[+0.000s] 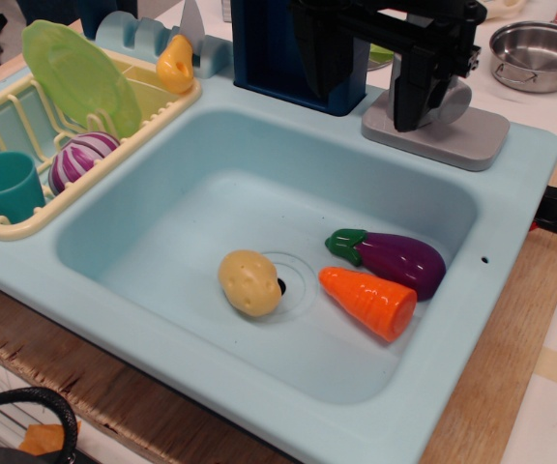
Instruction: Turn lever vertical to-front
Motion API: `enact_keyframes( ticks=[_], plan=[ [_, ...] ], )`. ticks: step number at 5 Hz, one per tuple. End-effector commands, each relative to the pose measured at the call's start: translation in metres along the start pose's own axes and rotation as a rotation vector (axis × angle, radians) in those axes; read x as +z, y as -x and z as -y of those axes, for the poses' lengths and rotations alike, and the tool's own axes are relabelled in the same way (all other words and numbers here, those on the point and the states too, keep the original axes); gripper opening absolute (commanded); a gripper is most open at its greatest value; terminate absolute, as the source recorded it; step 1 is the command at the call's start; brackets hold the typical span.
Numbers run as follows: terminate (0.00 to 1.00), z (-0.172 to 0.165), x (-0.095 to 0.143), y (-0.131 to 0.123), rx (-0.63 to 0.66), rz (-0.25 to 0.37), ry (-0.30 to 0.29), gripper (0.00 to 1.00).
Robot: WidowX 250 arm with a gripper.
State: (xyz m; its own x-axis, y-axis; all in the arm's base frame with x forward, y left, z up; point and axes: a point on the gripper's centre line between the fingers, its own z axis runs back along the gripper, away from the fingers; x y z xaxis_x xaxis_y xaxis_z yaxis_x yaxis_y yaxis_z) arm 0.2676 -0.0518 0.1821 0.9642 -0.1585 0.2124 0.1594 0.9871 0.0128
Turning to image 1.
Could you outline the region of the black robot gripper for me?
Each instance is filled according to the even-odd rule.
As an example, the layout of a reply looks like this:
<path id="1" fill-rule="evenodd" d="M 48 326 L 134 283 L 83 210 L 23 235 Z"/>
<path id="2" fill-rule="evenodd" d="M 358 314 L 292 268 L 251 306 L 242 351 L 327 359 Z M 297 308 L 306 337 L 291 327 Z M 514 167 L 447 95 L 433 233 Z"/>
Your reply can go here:
<path id="1" fill-rule="evenodd" d="M 294 37 L 310 90 L 330 94 L 366 74 L 368 44 L 400 54 L 393 119 L 399 132 L 462 116 L 462 83 L 479 63 L 477 1 L 292 1 Z"/>

